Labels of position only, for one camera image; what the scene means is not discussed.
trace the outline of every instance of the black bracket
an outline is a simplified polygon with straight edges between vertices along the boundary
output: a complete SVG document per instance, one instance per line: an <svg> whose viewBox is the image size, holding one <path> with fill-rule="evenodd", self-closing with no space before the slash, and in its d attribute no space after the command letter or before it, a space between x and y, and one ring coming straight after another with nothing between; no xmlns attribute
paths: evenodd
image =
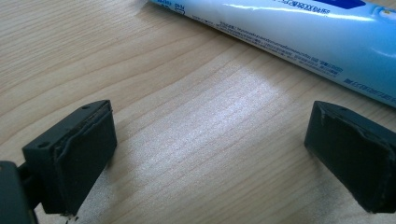
<svg viewBox="0 0 396 224"><path fill-rule="evenodd" d="M114 154L110 101L84 105L23 150L26 163L0 161L0 220L36 223L33 209L75 215Z"/></svg>

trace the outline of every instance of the blue and white tube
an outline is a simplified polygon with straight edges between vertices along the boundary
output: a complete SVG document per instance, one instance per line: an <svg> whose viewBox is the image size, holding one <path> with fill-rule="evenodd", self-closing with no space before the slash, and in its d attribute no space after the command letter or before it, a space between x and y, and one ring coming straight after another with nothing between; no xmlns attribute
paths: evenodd
<svg viewBox="0 0 396 224"><path fill-rule="evenodd" d="M396 107L396 10L361 0L151 0Z"/></svg>

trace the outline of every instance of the wood grain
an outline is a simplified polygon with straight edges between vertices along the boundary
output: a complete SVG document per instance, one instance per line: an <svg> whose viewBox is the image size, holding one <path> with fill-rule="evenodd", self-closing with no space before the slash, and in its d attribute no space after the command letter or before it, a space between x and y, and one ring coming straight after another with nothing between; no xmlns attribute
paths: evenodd
<svg viewBox="0 0 396 224"><path fill-rule="evenodd" d="M394 108L147 0L0 2L1 160L101 99L119 146L69 223L396 221L303 146L315 100L396 131Z"/></svg>

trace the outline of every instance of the black plastic block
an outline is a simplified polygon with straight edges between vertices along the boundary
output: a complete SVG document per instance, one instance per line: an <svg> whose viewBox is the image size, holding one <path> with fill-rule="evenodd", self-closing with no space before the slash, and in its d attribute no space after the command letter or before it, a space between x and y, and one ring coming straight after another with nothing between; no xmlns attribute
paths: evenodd
<svg viewBox="0 0 396 224"><path fill-rule="evenodd" d="M396 133L339 105L315 102L304 143L366 211L396 211Z"/></svg>
<svg viewBox="0 0 396 224"><path fill-rule="evenodd" d="M84 105L25 146L29 171L44 186L45 212L75 215L116 146L109 101Z"/></svg>

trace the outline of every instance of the light wood surface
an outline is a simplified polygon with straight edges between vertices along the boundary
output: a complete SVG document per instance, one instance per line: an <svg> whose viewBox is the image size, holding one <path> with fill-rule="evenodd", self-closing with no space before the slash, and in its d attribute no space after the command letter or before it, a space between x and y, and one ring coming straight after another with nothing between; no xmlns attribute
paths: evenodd
<svg viewBox="0 0 396 224"><path fill-rule="evenodd" d="M0 1L0 160L101 99L119 146L68 223L396 223L303 145L315 100L396 109L147 0Z"/></svg>

